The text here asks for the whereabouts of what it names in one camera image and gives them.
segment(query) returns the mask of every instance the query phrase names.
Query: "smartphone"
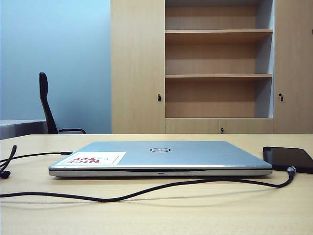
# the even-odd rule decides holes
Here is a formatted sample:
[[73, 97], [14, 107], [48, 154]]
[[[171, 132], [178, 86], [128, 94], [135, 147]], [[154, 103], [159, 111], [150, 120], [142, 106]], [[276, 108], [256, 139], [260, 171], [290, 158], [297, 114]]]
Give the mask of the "smartphone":
[[313, 159], [301, 148], [263, 147], [263, 159], [273, 170], [286, 171], [294, 166], [297, 172], [313, 173]]

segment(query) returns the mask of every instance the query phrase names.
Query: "chair armrest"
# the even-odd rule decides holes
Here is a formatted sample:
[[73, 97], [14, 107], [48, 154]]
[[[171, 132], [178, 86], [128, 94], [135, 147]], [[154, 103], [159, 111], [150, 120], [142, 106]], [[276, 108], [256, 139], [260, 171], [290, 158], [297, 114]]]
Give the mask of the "chair armrest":
[[58, 130], [58, 132], [71, 132], [71, 131], [79, 131], [83, 134], [86, 134], [86, 131], [84, 131], [83, 129], [79, 129], [79, 128], [63, 128], [62, 130]]

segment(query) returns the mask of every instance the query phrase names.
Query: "chair backrest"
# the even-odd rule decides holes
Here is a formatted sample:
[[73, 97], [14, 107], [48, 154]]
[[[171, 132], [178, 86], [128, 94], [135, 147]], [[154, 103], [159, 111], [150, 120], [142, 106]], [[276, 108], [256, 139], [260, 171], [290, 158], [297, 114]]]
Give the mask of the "chair backrest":
[[48, 80], [47, 76], [44, 72], [39, 73], [39, 90], [40, 90], [40, 100], [43, 105], [43, 109], [45, 112], [45, 119], [47, 121], [48, 126], [48, 134], [57, 134], [58, 129], [55, 125], [52, 112], [50, 110], [47, 95], [48, 95]]

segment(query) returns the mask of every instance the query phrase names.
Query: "office chair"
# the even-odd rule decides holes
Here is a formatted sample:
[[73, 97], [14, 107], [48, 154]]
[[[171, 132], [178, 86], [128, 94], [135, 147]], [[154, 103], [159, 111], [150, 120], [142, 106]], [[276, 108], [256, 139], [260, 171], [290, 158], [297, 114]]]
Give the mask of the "office chair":
[[83, 134], [86, 134], [86, 132], [83, 129], [79, 128], [63, 128], [62, 130], [58, 130], [53, 116], [52, 112], [50, 110], [47, 95], [48, 95], [48, 79], [44, 72], [39, 73], [39, 90], [40, 90], [40, 100], [41, 104], [43, 105], [43, 109], [45, 112], [45, 119], [47, 121], [48, 126], [48, 134], [57, 134], [58, 132], [82, 132]]

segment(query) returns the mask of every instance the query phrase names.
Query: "cabinet drawer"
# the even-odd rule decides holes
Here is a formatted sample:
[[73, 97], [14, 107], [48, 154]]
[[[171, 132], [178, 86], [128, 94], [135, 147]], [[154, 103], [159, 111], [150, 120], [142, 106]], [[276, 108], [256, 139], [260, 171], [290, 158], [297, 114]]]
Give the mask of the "cabinet drawer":
[[166, 118], [166, 133], [218, 133], [218, 118]]
[[273, 133], [272, 118], [220, 118], [219, 133]]

